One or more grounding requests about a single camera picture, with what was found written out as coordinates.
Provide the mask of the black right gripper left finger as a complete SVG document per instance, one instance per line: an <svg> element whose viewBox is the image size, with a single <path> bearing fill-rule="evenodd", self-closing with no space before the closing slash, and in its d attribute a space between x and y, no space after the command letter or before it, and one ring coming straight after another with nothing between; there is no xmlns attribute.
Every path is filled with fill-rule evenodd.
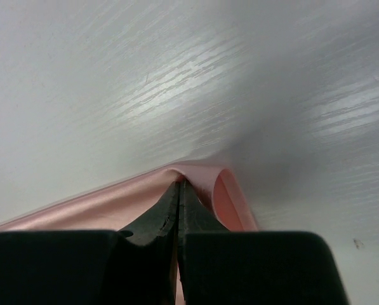
<svg viewBox="0 0 379 305"><path fill-rule="evenodd" d="M0 304L174 304L179 183L124 228L0 233Z"/></svg>

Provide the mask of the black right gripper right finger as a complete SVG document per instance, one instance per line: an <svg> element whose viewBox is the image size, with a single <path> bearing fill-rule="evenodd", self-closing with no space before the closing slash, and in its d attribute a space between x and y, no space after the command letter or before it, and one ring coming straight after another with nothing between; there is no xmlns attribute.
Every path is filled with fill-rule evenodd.
<svg viewBox="0 0 379 305"><path fill-rule="evenodd" d="M178 267L187 304L347 304L328 244L304 231L232 232L180 186Z"/></svg>

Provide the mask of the pink satin napkin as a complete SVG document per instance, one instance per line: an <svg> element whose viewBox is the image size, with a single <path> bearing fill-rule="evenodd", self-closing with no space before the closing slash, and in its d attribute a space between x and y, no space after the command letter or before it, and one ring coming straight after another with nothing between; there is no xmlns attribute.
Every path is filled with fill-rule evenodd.
<svg viewBox="0 0 379 305"><path fill-rule="evenodd" d="M256 223L234 174L213 165L177 164L45 208L0 225L6 231L118 231L153 207L173 183L190 182L201 204L232 232L255 232ZM175 242L176 285L178 221Z"/></svg>

